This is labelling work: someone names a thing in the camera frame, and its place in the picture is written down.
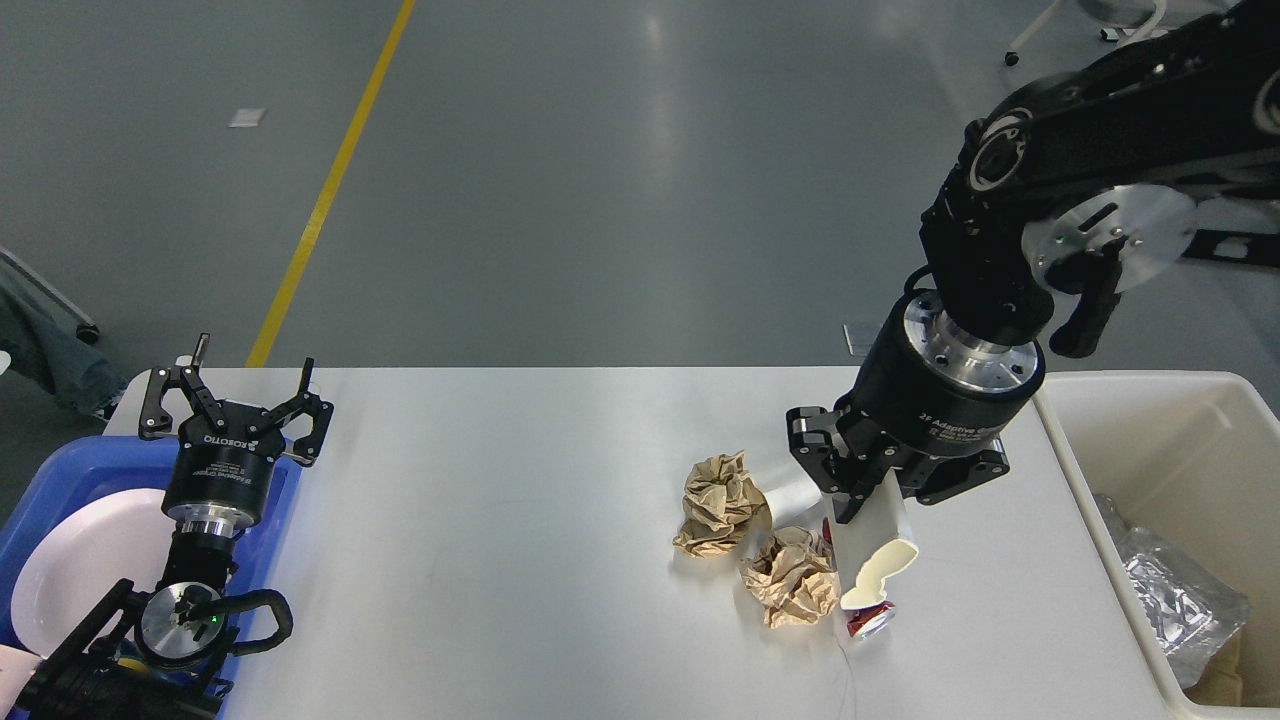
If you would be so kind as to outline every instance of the blue tray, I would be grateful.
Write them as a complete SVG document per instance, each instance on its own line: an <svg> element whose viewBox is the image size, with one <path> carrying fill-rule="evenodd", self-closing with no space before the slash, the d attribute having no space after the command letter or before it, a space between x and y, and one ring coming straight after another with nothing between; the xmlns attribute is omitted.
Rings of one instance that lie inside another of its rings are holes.
<svg viewBox="0 0 1280 720"><path fill-rule="evenodd" d="M69 442L45 460L0 530L0 643L23 647L14 634L9 605L18 574L40 541L72 512L111 493L169 487L177 457L178 441L172 438L147 442L136 437L104 436ZM301 474L302 468L297 462L287 459L276 461L262 523L246 530L236 543L239 570L227 584L228 594L264 587ZM150 592L152 588L137 589ZM241 623L242 639L251 639L244 634L247 620L244 618ZM228 657L219 675L234 679L237 660ZM26 715L14 711L9 717Z"/></svg>

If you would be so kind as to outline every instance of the trash bin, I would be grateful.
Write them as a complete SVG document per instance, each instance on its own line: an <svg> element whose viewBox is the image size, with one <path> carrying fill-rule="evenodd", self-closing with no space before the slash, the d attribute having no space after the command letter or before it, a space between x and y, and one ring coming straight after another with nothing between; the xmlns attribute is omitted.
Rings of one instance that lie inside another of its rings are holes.
<svg viewBox="0 0 1280 720"><path fill-rule="evenodd" d="M1053 373L1036 398L1125 615L1175 717L1280 719L1280 421L1230 373ZM1092 493L1248 596L1248 708L1181 693Z"/></svg>

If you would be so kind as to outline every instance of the aluminum foil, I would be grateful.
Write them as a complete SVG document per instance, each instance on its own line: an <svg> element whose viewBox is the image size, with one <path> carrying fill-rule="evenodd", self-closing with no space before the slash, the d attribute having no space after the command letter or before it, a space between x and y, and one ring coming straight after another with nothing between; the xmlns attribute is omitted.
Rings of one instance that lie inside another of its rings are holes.
<svg viewBox="0 0 1280 720"><path fill-rule="evenodd" d="M1178 684L1194 685L1249 619L1248 600L1147 528L1129 530L1116 550Z"/></svg>

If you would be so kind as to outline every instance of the person's leg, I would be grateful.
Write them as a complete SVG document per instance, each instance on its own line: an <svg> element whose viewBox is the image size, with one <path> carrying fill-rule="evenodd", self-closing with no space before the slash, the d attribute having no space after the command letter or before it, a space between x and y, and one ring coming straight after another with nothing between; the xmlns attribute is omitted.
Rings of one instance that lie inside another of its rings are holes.
<svg viewBox="0 0 1280 720"><path fill-rule="evenodd" d="M101 352L58 327L3 270L0 350L13 356L13 372L33 380L58 405L84 415L111 405L128 384Z"/></svg>

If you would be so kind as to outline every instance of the table surface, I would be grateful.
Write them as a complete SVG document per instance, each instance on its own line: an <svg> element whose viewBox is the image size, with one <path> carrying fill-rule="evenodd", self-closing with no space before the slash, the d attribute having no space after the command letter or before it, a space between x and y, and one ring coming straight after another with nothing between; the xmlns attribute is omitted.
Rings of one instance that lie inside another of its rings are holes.
<svg viewBox="0 0 1280 720"><path fill-rule="evenodd" d="M317 369L335 415L269 583L297 628L223 716L1167 717L1030 404L1007 477L909 503L920 557L869 641L769 630L744 548L671 547L694 462L745 448L762 484L803 477L783 414L854 372ZM271 406L297 370L204 378ZM108 433L134 432L143 384Z"/></svg>

